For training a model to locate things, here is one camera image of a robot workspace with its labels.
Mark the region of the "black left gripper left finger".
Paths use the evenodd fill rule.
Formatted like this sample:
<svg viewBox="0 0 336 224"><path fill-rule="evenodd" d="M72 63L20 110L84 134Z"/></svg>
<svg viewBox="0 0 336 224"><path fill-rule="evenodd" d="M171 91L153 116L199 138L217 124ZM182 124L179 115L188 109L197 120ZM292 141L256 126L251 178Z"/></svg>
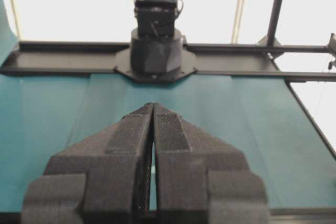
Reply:
<svg viewBox="0 0 336 224"><path fill-rule="evenodd" d="M26 190L23 223L132 223L149 207L151 118L147 103L53 155Z"/></svg>

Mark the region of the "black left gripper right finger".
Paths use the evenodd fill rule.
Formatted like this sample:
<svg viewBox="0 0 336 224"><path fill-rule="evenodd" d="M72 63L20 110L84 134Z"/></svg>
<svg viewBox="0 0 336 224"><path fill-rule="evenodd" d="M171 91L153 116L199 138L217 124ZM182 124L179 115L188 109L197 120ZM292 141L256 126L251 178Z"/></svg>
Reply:
<svg viewBox="0 0 336 224"><path fill-rule="evenodd" d="M268 223L263 180L243 151L160 104L153 109L160 223Z"/></svg>

